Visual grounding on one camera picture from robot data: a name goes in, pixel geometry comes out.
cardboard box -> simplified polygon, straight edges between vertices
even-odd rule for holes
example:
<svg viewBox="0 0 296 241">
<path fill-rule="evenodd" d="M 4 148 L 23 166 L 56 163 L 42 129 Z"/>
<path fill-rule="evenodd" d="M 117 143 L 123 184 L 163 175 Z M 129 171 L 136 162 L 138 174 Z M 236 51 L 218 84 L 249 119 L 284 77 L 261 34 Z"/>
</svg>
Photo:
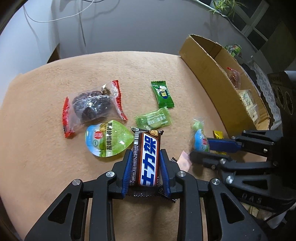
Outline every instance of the cardboard box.
<svg viewBox="0 0 296 241">
<path fill-rule="evenodd" d="M 239 135 L 243 130 L 268 129 L 269 115 L 252 81 L 221 45 L 191 34 L 179 54 L 208 93 L 229 136 Z M 258 105 L 257 124 L 249 116 L 235 87 L 227 77 L 227 67 L 241 74 L 241 90 L 252 92 Z"/>
</svg>

green plant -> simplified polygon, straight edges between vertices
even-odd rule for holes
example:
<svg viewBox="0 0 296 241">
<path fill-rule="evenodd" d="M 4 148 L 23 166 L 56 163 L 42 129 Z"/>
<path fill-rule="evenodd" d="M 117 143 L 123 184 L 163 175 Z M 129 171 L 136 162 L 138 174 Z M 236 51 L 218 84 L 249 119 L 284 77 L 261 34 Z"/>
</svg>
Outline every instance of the green plant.
<svg viewBox="0 0 296 241">
<path fill-rule="evenodd" d="M 246 7 L 246 5 L 236 0 L 213 0 L 213 4 L 214 4 L 214 9 L 210 10 L 213 12 L 213 14 L 216 12 L 220 12 L 226 15 L 227 17 L 231 15 L 232 17 L 234 16 L 234 10 L 236 6 Z"/>
</svg>

dark green candy package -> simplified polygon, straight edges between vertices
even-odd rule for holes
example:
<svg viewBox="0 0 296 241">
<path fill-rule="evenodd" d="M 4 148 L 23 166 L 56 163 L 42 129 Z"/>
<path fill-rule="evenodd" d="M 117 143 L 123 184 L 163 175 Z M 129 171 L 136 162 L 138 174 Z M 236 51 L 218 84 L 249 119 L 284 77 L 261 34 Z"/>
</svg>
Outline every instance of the dark green candy package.
<svg viewBox="0 0 296 241">
<path fill-rule="evenodd" d="M 165 81 L 152 81 L 151 86 L 158 101 L 158 107 L 173 108 L 174 102 L 170 96 Z"/>
</svg>

white label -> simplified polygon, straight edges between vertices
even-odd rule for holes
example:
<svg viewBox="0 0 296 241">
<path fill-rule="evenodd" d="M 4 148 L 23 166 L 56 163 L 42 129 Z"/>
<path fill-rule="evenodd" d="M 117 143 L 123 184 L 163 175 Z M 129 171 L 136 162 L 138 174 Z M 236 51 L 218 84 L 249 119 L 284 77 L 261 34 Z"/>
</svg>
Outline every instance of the white label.
<svg viewBox="0 0 296 241">
<path fill-rule="evenodd" d="M 142 162 L 139 176 L 140 185 L 152 187 L 157 180 L 157 159 L 158 159 L 157 139 L 143 134 Z"/>
</svg>

light green candy package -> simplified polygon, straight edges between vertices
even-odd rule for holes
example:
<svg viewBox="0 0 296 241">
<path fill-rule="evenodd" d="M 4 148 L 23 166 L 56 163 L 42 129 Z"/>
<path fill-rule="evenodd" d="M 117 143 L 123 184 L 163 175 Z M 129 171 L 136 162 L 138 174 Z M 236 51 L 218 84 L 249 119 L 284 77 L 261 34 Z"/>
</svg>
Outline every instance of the light green candy package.
<svg viewBox="0 0 296 241">
<path fill-rule="evenodd" d="M 133 134 L 116 120 L 89 126 L 85 132 L 88 149 L 99 157 L 114 156 L 124 151 L 133 138 Z"/>
<path fill-rule="evenodd" d="M 136 125 L 140 129 L 155 130 L 164 126 L 169 126 L 172 119 L 167 107 L 160 108 L 144 115 L 138 115 L 136 118 Z"/>
</svg>

